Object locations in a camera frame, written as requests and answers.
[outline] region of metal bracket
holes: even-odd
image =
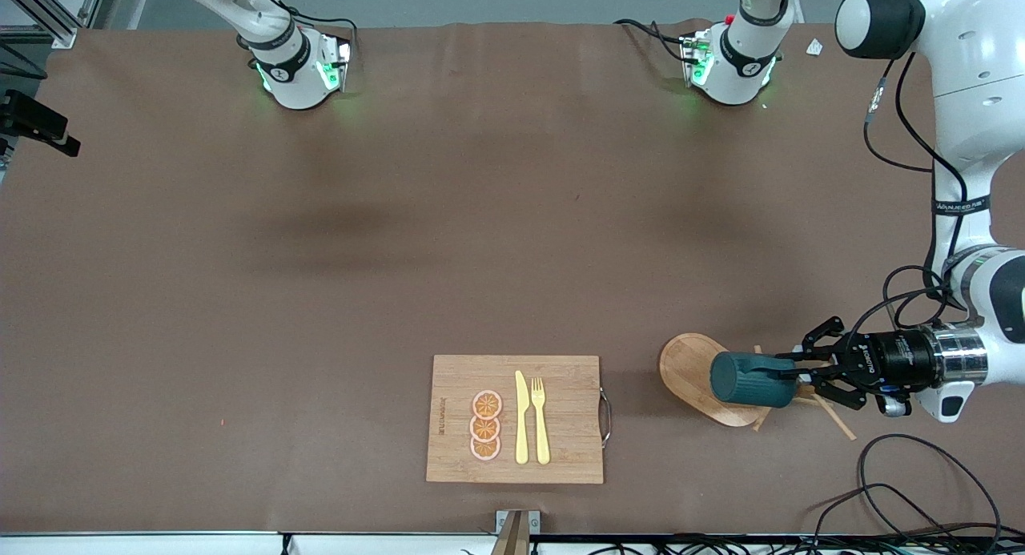
[[[502,530],[502,525],[505,523],[505,519],[512,513],[512,509],[495,511],[495,532],[499,533]],[[527,523],[530,528],[531,533],[541,532],[541,512],[540,511],[523,511],[523,514],[527,516]]]
[[[602,437],[602,450],[605,450],[605,446],[609,444],[609,437],[612,437],[612,403],[609,402],[608,395],[605,394],[605,388],[598,388],[598,396],[600,398],[600,403],[605,403],[605,435]]]
[[[53,37],[53,48],[71,48],[84,25],[58,0],[12,0],[26,14]]]

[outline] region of yellow knife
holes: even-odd
[[[527,454],[527,409],[530,408],[530,391],[523,372],[516,371],[516,462],[526,465]]]

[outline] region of cutting board handle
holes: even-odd
[[[605,435],[602,436],[602,448],[604,449],[606,445],[609,444],[609,437],[612,436],[612,403],[609,402],[608,395],[605,394],[605,388],[598,388],[598,396],[600,397],[598,405],[605,407]],[[602,428],[602,422],[598,422],[598,427]]]

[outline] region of wooden cutting board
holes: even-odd
[[[527,411],[530,461],[516,462],[517,370],[544,380],[544,421],[551,461],[537,462],[534,408]],[[604,465],[599,359],[590,356],[436,355],[430,389],[427,481],[602,483]],[[501,395],[501,449],[491,461],[470,453],[470,403],[484,390]]]

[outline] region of brown table cover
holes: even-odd
[[[949,426],[840,409],[849,442],[806,406],[724,428],[659,380],[680,332],[788,350],[922,260],[930,180],[865,150],[883,64],[830,27],[791,30],[739,108],[638,32],[533,24],[361,33],[354,92],[289,112],[234,39],[83,32],[49,62],[39,97],[83,147],[24,142],[0,190],[0,528],[475,531],[532,508],[546,531],[807,531],[895,431],[1025,524],[1021,390]],[[905,100],[931,136],[926,70]],[[878,148],[926,163],[887,109]],[[994,186],[1017,245],[1022,170]],[[424,482],[440,353],[600,355],[605,484]],[[944,461],[876,450],[869,477],[988,518]],[[885,530],[858,502],[825,528]]]

